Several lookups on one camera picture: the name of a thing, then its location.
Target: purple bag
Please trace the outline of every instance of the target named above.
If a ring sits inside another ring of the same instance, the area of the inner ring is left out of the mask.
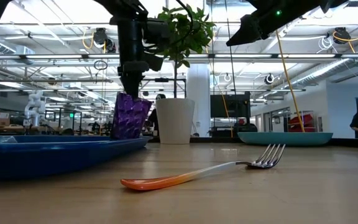
[[[114,118],[112,122],[112,139],[139,138],[152,102],[138,98],[133,100],[130,95],[118,93]]]

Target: ceiling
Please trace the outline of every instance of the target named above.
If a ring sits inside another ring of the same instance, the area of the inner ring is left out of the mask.
[[[193,8],[205,8],[211,16],[210,19],[217,23],[214,29],[215,38],[213,43],[205,49],[204,54],[228,54],[230,48],[226,47],[226,41],[229,34],[233,35],[239,28],[239,19],[244,14],[249,14],[255,10],[249,3],[244,1],[230,1],[228,5],[228,12],[222,4],[216,4],[210,7],[209,4],[204,4],[202,0],[187,0],[183,1],[185,4],[190,4]],[[149,11],[149,16],[156,16],[162,7],[178,7],[175,0],[142,0],[141,3]],[[92,0],[25,0],[21,2],[21,8],[18,4],[10,3],[5,10],[4,15],[0,20],[0,43],[8,47],[17,47],[18,45],[26,46],[28,49],[34,51],[34,54],[100,54],[103,52],[101,48],[95,45],[87,49],[84,46],[83,39],[86,46],[91,45],[91,34],[98,27],[107,28],[107,34],[117,44],[117,27],[108,24],[111,15],[104,7]],[[327,34],[332,34],[335,27],[345,27],[351,34],[352,38],[358,38],[358,7],[340,7],[335,10],[330,10],[327,14],[323,14],[321,10],[313,10],[306,13],[302,19],[298,19],[285,27],[280,28],[280,36],[282,38],[283,51],[285,54],[331,54],[335,50],[339,53],[349,51],[347,44],[330,44],[324,48],[322,41]],[[358,40],[353,42],[353,45],[358,45]],[[234,54],[277,54],[279,48],[277,40],[274,35],[266,40],[260,40],[252,44],[240,45],[232,48]],[[70,80],[90,80],[92,82],[77,83],[80,88],[90,89],[110,89],[120,90],[121,83],[117,76],[118,60],[109,60],[109,67],[107,70],[101,72],[93,68],[92,63],[84,66],[54,66],[55,63],[69,64],[70,62],[78,62],[77,60],[38,60],[39,63],[50,63],[52,66],[25,66],[22,63],[17,63],[16,66],[4,66],[15,63],[14,61],[0,60],[0,68],[6,69],[17,76],[6,74],[6,78],[24,78],[31,75],[30,79],[48,79],[55,77],[56,79],[66,80],[66,83],[59,82],[54,86],[47,83],[33,83],[32,86],[37,88],[56,89],[64,88],[64,85],[70,83]],[[203,63],[210,63],[206,58]],[[317,63],[304,63],[296,60],[287,63],[290,77],[295,77],[300,72],[317,65]],[[216,62],[211,71],[218,79],[218,85],[221,89],[231,89],[232,78],[228,78],[234,74],[236,77],[237,88],[271,88],[265,86],[264,78],[269,73],[276,77],[275,84],[280,84],[285,81],[283,77],[283,65],[279,60],[274,62],[261,62],[258,60],[252,63],[235,62],[233,67],[229,60]],[[346,76],[350,73],[357,73],[358,67],[351,71],[343,71],[337,74],[335,80]],[[103,85],[102,82],[96,82],[96,74],[98,78],[108,78],[111,82]],[[179,69],[179,78],[186,78],[187,68]],[[146,78],[167,77],[173,78],[173,64],[171,62],[164,62],[161,71],[149,71],[145,73]],[[156,82],[142,82],[144,90],[150,89],[148,99],[155,98],[160,90],[171,90],[173,83],[156,83]],[[95,92],[99,96],[109,101],[114,101],[117,92]],[[164,92],[168,97],[172,97],[171,91]],[[185,94],[179,89],[179,97],[184,97]]]

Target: blue tray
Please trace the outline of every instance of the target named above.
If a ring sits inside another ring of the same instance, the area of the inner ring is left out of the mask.
[[[0,180],[30,179],[84,169],[143,149],[150,138],[0,136]]]
[[[333,133],[238,133],[246,144],[286,144],[287,146],[322,146]]]

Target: table surface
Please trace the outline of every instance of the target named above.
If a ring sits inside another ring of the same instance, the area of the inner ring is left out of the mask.
[[[72,174],[0,182],[0,223],[358,223],[358,149],[288,147],[271,170],[237,166],[151,192],[119,183],[251,161],[263,150],[148,144]]]

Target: metal fork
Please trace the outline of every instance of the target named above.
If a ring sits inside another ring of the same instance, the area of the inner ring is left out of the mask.
[[[225,164],[220,164],[205,169],[189,172],[187,174],[174,175],[170,177],[161,177],[154,179],[121,179],[121,184],[134,190],[156,190],[162,189],[164,187],[182,184],[197,179],[201,176],[210,174],[212,172],[220,171],[241,164],[245,164],[248,167],[255,169],[271,169],[275,165],[277,165],[277,163],[283,156],[285,145],[283,145],[282,147],[281,145],[278,145],[276,147],[276,145],[274,144],[273,147],[270,147],[271,144],[267,146],[264,153],[254,162],[227,162]]]
[[[271,169],[275,167],[283,156],[285,144],[283,146],[279,144],[277,147],[276,144],[274,144],[273,147],[271,146],[272,145],[269,144],[264,153],[254,162],[240,161],[237,162],[236,165],[245,164],[251,169]]]

